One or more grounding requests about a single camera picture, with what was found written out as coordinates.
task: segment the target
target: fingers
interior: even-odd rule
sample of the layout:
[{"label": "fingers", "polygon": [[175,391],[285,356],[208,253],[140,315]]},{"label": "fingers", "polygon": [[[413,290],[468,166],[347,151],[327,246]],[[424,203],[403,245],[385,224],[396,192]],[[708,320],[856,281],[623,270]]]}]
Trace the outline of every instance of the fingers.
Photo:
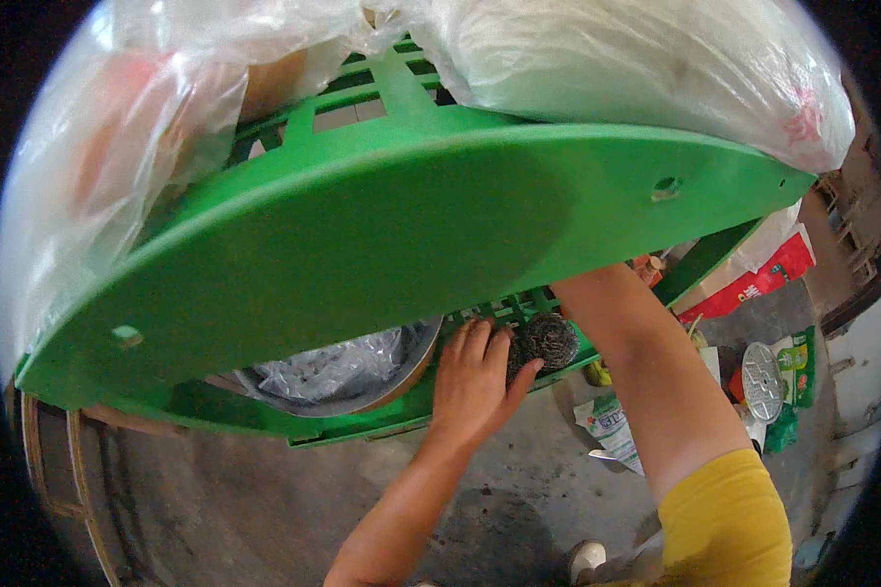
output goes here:
[{"label": "fingers", "polygon": [[505,409],[506,412],[512,414],[518,408],[518,404],[525,399],[525,395],[529,393],[532,383],[535,381],[535,375],[541,370],[545,364],[541,359],[533,359],[522,366],[518,370],[516,379],[512,381],[512,385],[506,390]]},{"label": "fingers", "polygon": [[466,324],[458,328],[454,335],[451,336],[450,342],[444,347],[444,354],[451,357],[460,356],[460,353],[463,352],[463,345],[467,342],[467,335],[470,335],[470,329],[473,328],[473,324],[475,323],[476,318],[472,318]]},{"label": "fingers", "polygon": [[487,352],[489,334],[492,330],[493,324],[489,320],[474,322],[463,344],[463,356],[474,361],[482,361]]},{"label": "fingers", "polygon": [[497,369],[505,373],[506,363],[509,361],[509,345],[512,344],[512,333],[504,328],[493,335],[487,348],[487,361]]}]

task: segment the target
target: green shelf rack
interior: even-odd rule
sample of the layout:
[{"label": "green shelf rack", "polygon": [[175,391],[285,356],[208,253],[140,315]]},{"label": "green shelf rack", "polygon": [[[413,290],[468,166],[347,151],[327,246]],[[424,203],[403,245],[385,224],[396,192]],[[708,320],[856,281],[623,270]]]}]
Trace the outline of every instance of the green shelf rack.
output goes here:
[{"label": "green shelf rack", "polygon": [[[558,303],[541,289],[554,280],[700,239],[654,289],[671,304],[813,181],[710,136],[537,123],[440,104],[426,91],[440,88],[404,40],[238,128],[226,168],[156,209],[140,244],[24,357],[17,387],[292,446],[415,429],[433,367],[387,406],[319,419],[201,378],[425,316],[452,327],[464,308],[522,320]],[[369,100],[386,116],[315,132],[316,116]],[[248,159],[255,141],[267,152]],[[581,353],[571,368],[597,358]]]}]

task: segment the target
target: hand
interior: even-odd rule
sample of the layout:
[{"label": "hand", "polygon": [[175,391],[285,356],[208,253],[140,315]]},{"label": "hand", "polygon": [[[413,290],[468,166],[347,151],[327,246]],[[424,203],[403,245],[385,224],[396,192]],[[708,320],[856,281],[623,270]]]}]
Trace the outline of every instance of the hand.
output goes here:
[{"label": "hand", "polygon": [[541,359],[529,361],[506,390],[512,336],[493,335],[492,323],[474,319],[461,326],[440,357],[434,383],[434,418],[424,444],[472,452],[515,413],[529,393]]}]

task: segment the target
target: bottle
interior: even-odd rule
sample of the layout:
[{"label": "bottle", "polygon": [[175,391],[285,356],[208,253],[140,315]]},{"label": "bottle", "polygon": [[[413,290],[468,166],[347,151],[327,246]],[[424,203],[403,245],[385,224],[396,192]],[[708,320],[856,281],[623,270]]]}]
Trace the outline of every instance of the bottle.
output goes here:
[{"label": "bottle", "polygon": [[633,270],[647,286],[652,288],[662,279],[662,259],[651,254],[641,254],[633,260]]}]

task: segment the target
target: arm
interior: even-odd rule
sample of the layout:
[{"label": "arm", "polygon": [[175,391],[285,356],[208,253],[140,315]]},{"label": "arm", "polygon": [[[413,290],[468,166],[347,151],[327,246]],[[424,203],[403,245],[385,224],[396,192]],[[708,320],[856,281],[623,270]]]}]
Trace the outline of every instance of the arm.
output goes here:
[{"label": "arm", "polygon": [[552,290],[611,370],[657,502],[708,461],[751,448],[692,341],[630,268],[589,271]]},{"label": "arm", "polygon": [[434,418],[421,448],[340,548],[325,585],[398,585],[413,570],[476,448],[516,411],[541,369],[529,362],[505,389],[510,334],[472,321],[444,348]]}]

